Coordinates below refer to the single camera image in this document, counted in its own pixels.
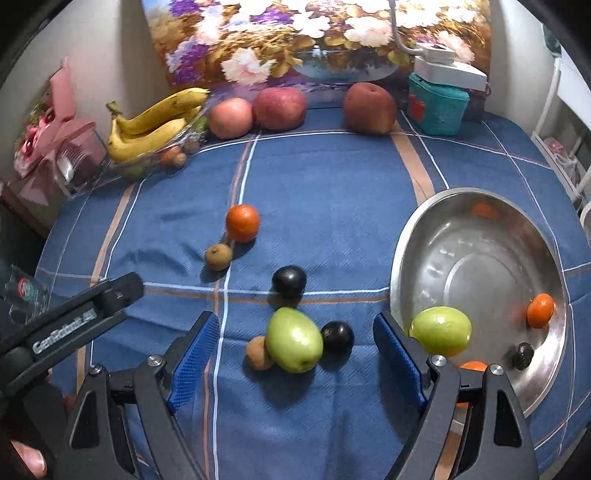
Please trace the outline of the person's left hand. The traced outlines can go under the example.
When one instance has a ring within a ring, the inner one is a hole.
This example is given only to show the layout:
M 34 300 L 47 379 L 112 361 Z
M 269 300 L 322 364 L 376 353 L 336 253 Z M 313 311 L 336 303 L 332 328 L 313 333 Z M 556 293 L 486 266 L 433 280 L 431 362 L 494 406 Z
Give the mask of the person's left hand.
M 15 440 L 11 444 L 35 478 L 41 479 L 47 474 L 47 462 L 39 450 Z

